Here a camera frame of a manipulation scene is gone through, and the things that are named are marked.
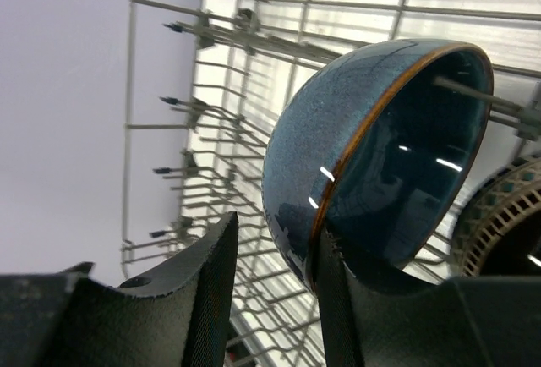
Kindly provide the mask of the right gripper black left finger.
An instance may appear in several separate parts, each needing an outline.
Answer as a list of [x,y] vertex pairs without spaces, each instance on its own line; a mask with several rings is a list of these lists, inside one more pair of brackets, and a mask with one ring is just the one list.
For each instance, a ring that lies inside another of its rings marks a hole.
[[220,366],[238,253],[238,216],[120,286],[83,262],[1,278],[4,366]]

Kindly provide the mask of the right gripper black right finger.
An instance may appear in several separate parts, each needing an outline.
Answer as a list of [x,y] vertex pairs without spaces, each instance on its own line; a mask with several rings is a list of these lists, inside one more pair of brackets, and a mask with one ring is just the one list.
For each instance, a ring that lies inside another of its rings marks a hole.
[[539,277],[433,285],[320,235],[317,297],[329,366],[538,366]]

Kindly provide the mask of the matte blue bowl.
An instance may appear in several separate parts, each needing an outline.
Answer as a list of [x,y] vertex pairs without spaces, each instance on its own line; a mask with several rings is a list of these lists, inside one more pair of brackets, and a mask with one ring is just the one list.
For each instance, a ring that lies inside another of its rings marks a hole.
[[481,47],[400,39],[328,63],[283,110],[266,148],[262,203],[276,247],[307,289],[325,228],[348,254],[402,268],[448,212],[490,105],[438,86],[439,77],[494,90]]

